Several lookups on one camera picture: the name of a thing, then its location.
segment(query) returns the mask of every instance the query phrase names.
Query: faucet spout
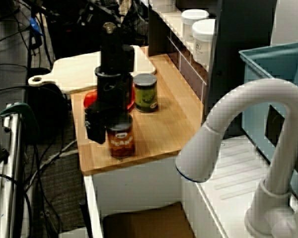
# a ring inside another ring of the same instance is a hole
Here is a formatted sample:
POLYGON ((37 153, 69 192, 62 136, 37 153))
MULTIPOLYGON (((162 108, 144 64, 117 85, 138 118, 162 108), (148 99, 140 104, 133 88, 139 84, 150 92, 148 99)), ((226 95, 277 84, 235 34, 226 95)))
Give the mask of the faucet spout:
POLYGON ((248 107, 264 102, 281 103, 287 112, 265 179, 265 187, 274 194, 288 192, 298 155, 298 87, 282 79, 255 80, 223 96, 212 108, 199 131, 181 150, 176 160, 180 173, 187 178, 192 177, 194 181, 206 181, 213 172, 221 140, 231 121, 248 107), (213 152, 212 155, 206 153, 212 150, 216 153, 213 152), (213 166, 209 171, 197 167, 205 167, 210 163, 213 166))
POLYGON ((265 102, 283 104, 287 114, 268 174, 260 182, 245 216, 248 231, 257 238, 272 237, 272 228, 279 222, 275 219, 278 208, 286 207, 288 215, 293 213, 289 198, 298 156, 297 86, 281 79, 260 79, 233 89, 215 104, 202 127, 176 158, 176 167, 184 177, 196 182, 207 181, 231 121, 248 107, 265 102))

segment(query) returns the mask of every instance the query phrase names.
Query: wooden countertop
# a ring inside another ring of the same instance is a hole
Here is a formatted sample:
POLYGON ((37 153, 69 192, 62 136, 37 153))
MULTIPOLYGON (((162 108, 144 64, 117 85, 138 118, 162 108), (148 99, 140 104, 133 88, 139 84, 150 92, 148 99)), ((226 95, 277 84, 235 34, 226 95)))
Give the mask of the wooden countertop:
POLYGON ((200 128, 203 104, 167 55, 149 57, 156 68, 158 110, 130 112, 136 151, 118 160, 109 154, 108 142, 98 144, 87 138, 83 100, 88 91, 71 94, 80 168, 93 175, 163 159, 178 154, 200 128))

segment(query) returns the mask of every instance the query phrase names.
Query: can label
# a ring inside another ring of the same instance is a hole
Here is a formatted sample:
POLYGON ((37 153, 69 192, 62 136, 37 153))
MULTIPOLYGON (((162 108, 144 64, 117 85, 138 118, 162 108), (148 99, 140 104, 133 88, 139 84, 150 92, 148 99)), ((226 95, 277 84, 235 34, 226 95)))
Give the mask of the can label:
POLYGON ((148 89, 135 87, 135 103, 137 109, 152 112, 158 105, 157 101, 156 86, 148 89))
POLYGON ((135 151, 134 135, 132 130, 128 132, 108 133, 109 152, 115 158, 126 158, 135 151))

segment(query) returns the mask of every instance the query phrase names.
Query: shelf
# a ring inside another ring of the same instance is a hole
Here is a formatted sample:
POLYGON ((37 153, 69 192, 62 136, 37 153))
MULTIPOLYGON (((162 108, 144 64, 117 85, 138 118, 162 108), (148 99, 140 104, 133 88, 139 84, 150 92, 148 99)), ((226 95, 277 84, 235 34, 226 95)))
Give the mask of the shelf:
MULTIPOLYGON (((167 24, 167 26, 171 29, 171 31, 178 37, 178 39, 182 42, 182 44, 188 49, 188 51, 193 55, 193 40, 184 40, 181 34, 181 11, 179 9, 175 9, 173 12, 157 12, 155 11, 160 18, 167 24)), ((205 70, 208 72, 209 67, 203 66, 205 70)))

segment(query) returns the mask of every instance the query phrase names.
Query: white sink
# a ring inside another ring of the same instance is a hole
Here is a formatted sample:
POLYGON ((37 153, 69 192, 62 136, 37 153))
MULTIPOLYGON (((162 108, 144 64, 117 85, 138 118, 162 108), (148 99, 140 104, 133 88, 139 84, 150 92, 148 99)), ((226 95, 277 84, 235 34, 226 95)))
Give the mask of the white sink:
MULTIPOLYGON (((94 238, 110 214, 140 211, 181 201, 196 238, 250 238, 244 217, 257 185, 268 170, 246 136, 223 141, 209 181, 190 182, 177 172, 175 157, 86 176, 94 238)), ((292 196, 291 206, 298 209, 292 196)))

